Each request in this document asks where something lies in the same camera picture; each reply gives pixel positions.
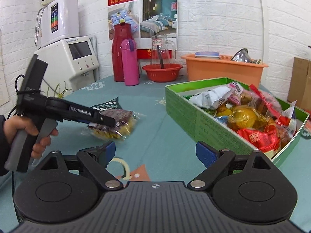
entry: black sleeve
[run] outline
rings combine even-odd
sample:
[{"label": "black sleeve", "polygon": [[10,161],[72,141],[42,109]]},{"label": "black sleeve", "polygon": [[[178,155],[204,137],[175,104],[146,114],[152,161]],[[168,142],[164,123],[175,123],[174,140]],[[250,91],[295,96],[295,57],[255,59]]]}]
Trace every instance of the black sleeve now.
[{"label": "black sleeve", "polygon": [[10,153],[10,145],[7,142],[7,138],[5,137],[3,132],[4,121],[4,116],[0,116],[0,176],[8,173],[8,171],[4,169],[4,164],[7,161],[7,157]]}]

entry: orange tub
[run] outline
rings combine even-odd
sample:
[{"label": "orange tub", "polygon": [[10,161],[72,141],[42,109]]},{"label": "orange tub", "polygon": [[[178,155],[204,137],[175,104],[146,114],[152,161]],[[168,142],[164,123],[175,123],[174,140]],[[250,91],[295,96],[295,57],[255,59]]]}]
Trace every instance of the orange tub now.
[{"label": "orange tub", "polygon": [[186,60],[188,81],[229,77],[245,84],[259,86],[262,70],[267,64],[231,61],[232,56],[220,55],[219,60],[195,58],[194,54],[181,57]]}]

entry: red plastic basket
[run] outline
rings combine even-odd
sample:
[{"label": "red plastic basket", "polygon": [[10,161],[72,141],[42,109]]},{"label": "red plastic basket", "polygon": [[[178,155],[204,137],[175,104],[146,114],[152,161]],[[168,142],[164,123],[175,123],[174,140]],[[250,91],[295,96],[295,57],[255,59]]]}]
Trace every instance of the red plastic basket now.
[{"label": "red plastic basket", "polygon": [[143,66],[142,69],[147,72],[149,80],[154,82],[170,82],[177,79],[181,68],[183,68],[183,66],[179,64],[166,64],[164,68],[161,69],[160,64],[155,64]]}]

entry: pink bottle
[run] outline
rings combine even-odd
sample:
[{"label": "pink bottle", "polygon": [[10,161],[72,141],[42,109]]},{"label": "pink bottle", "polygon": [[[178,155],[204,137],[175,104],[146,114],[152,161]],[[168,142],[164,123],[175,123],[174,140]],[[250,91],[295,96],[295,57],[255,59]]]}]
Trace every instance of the pink bottle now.
[{"label": "pink bottle", "polygon": [[126,86],[139,84],[137,49],[134,39],[125,39],[121,44],[124,82]]}]

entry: stainless steel bowl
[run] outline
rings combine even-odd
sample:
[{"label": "stainless steel bowl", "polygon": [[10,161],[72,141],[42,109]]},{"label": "stainless steel bowl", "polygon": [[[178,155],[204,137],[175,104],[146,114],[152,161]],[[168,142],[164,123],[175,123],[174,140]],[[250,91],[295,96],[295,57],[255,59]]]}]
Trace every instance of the stainless steel bowl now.
[{"label": "stainless steel bowl", "polygon": [[243,48],[239,50],[231,59],[231,61],[237,61],[237,62],[251,62],[252,59],[248,55],[248,50],[246,48]]}]

